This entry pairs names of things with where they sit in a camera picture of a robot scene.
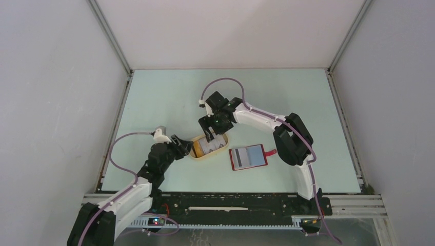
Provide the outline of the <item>red leather card holder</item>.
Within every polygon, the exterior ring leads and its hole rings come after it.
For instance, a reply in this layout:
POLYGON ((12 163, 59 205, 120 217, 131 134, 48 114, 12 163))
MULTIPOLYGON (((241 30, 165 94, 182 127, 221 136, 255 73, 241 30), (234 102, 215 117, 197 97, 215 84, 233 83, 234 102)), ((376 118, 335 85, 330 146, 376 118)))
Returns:
POLYGON ((245 170, 245 169, 267 166, 268 165, 267 157, 278 153, 276 149, 272 149, 270 151, 265 151, 264 146, 262 144, 252 145, 252 146, 247 146, 247 147, 238 147, 238 148, 246 148, 247 149, 247 152, 249 155, 249 160, 250 160, 250 166, 247 168, 244 168, 244 169, 236 170, 234 168, 233 157, 232 157, 232 150, 236 149, 236 148, 232 148, 229 150, 229 156, 230 156, 231 167, 232 167, 233 171, 240 171, 240 170, 245 170))

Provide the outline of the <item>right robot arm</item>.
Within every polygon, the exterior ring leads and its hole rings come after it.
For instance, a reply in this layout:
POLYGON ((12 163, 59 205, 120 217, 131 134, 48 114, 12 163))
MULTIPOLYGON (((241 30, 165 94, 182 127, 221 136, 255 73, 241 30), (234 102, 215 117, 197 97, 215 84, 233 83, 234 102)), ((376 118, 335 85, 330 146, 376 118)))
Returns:
POLYGON ((199 124, 208 142, 225 134, 235 124, 271 133, 278 156, 294 168, 297 194, 301 197, 298 200, 300 211, 312 214, 318 209, 319 201, 315 197, 318 188, 309 169, 309 157, 316 160, 312 150, 313 138, 297 114, 272 114, 255 108, 238 97, 228 100, 218 91, 207 99, 201 98, 199 106, 206 110, 206 116, 199 119, 199 124))

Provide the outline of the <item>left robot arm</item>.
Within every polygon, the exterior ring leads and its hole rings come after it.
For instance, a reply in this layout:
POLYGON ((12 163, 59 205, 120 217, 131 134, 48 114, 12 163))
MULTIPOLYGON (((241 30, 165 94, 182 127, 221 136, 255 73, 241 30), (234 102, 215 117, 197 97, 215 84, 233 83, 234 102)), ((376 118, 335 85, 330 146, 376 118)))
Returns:
POLYGON ((193 142, 176 135, 158 137, 133 181, 124 189, 99 203, 82 205, 67 245, 114 245, 121 232, 137 217, 157 213, 162 207, 160 185, 170 165, 188 156, 193 142))

